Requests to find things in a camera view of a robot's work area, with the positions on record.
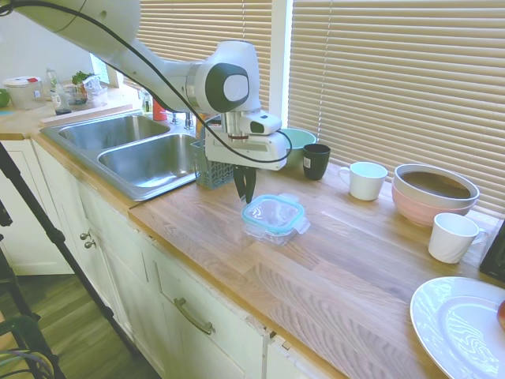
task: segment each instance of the green vegetable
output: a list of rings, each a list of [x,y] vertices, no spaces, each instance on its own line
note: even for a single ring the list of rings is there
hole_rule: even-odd
[[[0,88],[0,108],[7,107],[10,96],[6,89]]]
[[[83,73],[82,71],[78,71],[75,75],[72,75],[72,84],[78,85],[88,79],[93,73]]]

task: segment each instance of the red fruit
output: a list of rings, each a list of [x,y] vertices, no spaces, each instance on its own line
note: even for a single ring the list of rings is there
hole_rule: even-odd
[[[498,313],[496,314],[498,322],[503,330],[505,330],[505,302],[502,302],[498,307]]]

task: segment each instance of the drawer handle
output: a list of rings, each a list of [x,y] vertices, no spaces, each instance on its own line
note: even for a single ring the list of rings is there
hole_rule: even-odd
[[[196,328],[210,336],[212,334],[212,323],[209,321],[208,323],[202,325],[200,322],[198,322],[195,317],[191,316],[187,310],[185,310],[182,306],[186,304],[186,299],[185,298],[180,298],[180,299],[174,299],[174,304],[179,310],[179,312],[182,313],[182,316],[185,317],[186,320],[188,320],[191,324],[193,324]]]

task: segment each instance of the white cup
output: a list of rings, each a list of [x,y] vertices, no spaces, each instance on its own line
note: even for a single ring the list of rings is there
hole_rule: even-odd
[[[455,213],[439,213],[435,216],[428,251],[443,263],[458,263],[468,248],[488,237],[471,219]]]
[[[342,167],[339,170],[339,177],[349,186],[350,194],[366,201],[379,197],[386,176],[387,170],[372,162],[356,162],[350,168]]]

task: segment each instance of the stainless steel sink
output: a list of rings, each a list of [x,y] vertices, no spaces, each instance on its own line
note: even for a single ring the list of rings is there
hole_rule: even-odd
[[[98,161],[134,186],[164,186],[194,172],[191,144],[195,141],[187,134],[169,134],[104,152]]]
[[[195,180],[191,144],[196,138],[183,127],[152,121],[138,111],[41,133],[135,201]]]
[[[133,115],[67,126],[58,133],[78,148],[98,150],[143,140],[169,130],[170,127],[149,118]]]

